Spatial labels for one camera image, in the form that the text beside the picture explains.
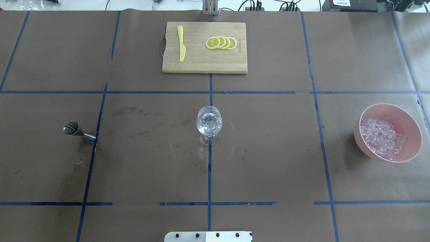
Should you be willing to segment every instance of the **yellow knife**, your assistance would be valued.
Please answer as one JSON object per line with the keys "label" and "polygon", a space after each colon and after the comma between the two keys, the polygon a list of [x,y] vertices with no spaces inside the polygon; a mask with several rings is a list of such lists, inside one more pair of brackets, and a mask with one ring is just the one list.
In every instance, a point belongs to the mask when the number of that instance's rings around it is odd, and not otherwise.
{"label": "yellow knife", "polygon": [[179,36],[179,61],[183,62],[185,58],[185,51],[187,48],[185,48],[184,45],[184,27],[182,25],[178,26],[178,36]]}

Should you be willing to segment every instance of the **jigger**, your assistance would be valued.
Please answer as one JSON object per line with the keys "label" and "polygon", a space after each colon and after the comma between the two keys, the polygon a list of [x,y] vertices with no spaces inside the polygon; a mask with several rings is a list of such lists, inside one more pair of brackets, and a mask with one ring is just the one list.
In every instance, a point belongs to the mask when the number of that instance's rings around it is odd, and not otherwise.
{"label": "jigger", "polygon": [[91,143],[95,141],[95,135],[92,133],[84,133],[76,121],[67,122],[64,125],[63,130],[68,136],[79,135],[84,137],[86,140],[89,140]]}

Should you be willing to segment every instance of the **plastic bowl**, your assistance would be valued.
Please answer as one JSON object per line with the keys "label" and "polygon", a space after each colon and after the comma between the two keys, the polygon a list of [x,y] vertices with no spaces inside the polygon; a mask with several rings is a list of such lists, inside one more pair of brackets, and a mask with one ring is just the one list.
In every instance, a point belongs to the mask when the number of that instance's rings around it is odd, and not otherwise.
{"label": "plastic bowl", "polygon": [[[378,156],[366,145],[366,142],[364,141],[360,132],[360,122],[362,117],[368,117],[371,115],[377,118],[390,117],[391,123],[394,125],[394,130],[401,135],[407,136],[407,140],[403,145],[402,150],[398,153],[398,155],[396,155],[394,161],[390,161]],[[391,163],[403,163],[412,160],[421,151],[423,144],[421,130],[418,127],[415,119],[405,110],[388,103],[374,104],[364,110],[355,125],[354,138],[360,150],[363,151],[363,153],[365,153],[368,157],[378,161],[386,161]]]}

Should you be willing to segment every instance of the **cutting board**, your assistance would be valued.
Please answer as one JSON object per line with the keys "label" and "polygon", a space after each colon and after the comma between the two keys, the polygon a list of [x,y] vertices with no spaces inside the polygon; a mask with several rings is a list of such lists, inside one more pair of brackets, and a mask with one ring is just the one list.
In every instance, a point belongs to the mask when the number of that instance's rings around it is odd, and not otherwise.
{"label": "cutting board", "polygon": [[[184,27],[184,45],[187,48],[183,62],[179,61],[178,25]],[[206,48],[206,40],[218,35],[235,38],[238,42],[236,48]],[[167,22],[162,70],[174,73],[246,74],[248,62],[245,23]]]}

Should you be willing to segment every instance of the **knife handle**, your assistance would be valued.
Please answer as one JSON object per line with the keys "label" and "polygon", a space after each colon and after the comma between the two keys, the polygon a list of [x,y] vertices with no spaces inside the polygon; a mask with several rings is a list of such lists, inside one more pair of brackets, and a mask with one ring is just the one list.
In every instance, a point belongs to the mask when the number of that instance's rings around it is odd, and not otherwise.
{"label": "knife handle", "polygon": [[184,36],[184,27],[182,27],[182,25],[178,25],[178,36],[179,36],[179,44],[182,45],[183,36]]}

